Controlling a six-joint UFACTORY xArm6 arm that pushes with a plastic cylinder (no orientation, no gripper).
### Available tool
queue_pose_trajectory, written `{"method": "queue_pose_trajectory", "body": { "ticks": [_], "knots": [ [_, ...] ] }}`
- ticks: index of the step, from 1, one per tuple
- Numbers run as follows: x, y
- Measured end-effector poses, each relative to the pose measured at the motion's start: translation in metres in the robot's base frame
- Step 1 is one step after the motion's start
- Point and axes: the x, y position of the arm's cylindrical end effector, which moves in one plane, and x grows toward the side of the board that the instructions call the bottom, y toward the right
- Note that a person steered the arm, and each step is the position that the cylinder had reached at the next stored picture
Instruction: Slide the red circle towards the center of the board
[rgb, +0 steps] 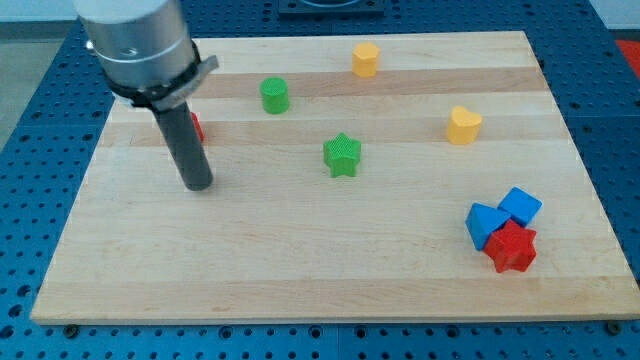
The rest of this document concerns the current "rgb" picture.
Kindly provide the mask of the dark cylindrical pusher stick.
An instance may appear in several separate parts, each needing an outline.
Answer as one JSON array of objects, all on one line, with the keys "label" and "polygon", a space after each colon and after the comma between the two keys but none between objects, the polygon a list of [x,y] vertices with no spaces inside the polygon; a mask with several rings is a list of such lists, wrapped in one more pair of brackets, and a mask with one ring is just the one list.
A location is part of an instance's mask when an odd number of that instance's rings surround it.
[{"label": "dark cylindrical pusher stick", "polygon": [[153,115],[169,148],[185,187],[201,191],[213,183],[200,137],[186,103],[165,111],[153,111]]}]

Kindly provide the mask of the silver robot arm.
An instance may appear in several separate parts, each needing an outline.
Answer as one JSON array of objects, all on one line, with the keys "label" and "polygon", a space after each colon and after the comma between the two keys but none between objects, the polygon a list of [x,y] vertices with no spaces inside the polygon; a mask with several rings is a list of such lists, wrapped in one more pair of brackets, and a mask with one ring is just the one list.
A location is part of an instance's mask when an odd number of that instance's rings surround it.
[{"label": "silver robot arm", "polygon": [[150,110],[184,185],[213,183],[187,98],[218,67],[203,59],[177,0],[75,0],[73,6],[117,99]]}]

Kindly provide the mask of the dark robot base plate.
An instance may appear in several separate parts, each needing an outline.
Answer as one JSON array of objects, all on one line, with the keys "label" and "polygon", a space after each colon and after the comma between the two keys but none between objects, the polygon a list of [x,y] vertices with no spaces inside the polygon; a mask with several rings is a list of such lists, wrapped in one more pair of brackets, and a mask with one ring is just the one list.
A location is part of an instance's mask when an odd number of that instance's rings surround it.
[{"label": "dark robot base plate", "polygon": [[385,0],[277,0],[281,16],[382,15]]}]

